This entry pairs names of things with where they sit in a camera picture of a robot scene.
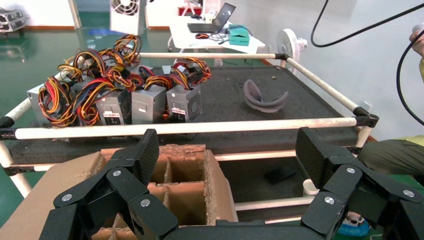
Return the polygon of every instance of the person's leg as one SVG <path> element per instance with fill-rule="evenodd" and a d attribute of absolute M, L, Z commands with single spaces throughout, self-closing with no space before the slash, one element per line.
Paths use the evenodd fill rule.
<path fill-rule="evenodd" d="M 406 140 L 370 141 L 357 157 L 384 174 L 424 175 L 424 146 Z"/>

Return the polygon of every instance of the person's arm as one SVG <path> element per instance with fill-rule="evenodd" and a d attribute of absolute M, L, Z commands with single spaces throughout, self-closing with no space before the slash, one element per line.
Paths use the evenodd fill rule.
<path fill-rule="evenodd" d="M 412 42 L 414 38 L 421 32 L 422 30 L 415 31 L 409 37 L 409 40 Z M 412 46 L 412 49 L 419 54 L 422 58 L 419 62 L 419 71 L 421 72 L 422 81 L 424 82 L 424 35 L 422 35 Z"/>
<path fill-rule="evenodd" d="M 419 62 L 419 71 L 421 72 L 422 80 L 424 81 L 424 58 Z"/>

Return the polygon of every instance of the teal box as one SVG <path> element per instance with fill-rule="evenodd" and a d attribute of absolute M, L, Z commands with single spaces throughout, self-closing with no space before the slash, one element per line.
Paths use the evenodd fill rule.
<path fill-rule="evenodd" d="M 229 44 L 238 46 L 249 46 L 249 31 L 243 27 L 237 27 L 229 30 Z"/>

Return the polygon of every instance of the cooling fan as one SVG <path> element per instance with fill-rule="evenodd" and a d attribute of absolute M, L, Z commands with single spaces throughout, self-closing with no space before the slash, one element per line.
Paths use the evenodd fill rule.
<path fill-rule="evenodd" d="M 140 35 L 146 27 L 146 0 L 110 0 L 110 30 Z"/>
<path fill-rule="evenodd" d="M 296 62 L 299 62 L 301 52 L 306 50 L 308 47 L 308 41 L 303 38 L 297 38 L 296 34 L 289 28 L 280 30 L 277 36 L 277 49 L 279 54 L 287 54 L 292 57 Z M 293 74 L 296 73 L 296 69 L 292 66 L 287 66 L 291 68 Z"/>
<path fill-rule="evenodd" d="M 139 2 L 136 0 L 112 0 L 113 11 L 127 16 L 139 14 Z"/>

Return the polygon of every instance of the laptop screen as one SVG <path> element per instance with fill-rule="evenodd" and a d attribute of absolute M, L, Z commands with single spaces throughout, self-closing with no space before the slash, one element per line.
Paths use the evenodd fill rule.
<path fill-rule="evenodd" d="M 221 10 L 218 12 L 218 15 L 216 15 L 215 19 L 213 20 L 213 24 L 219 27 L 219 30 L 221 30 L 235 9 L 235 6 L 224 3 Z"/>

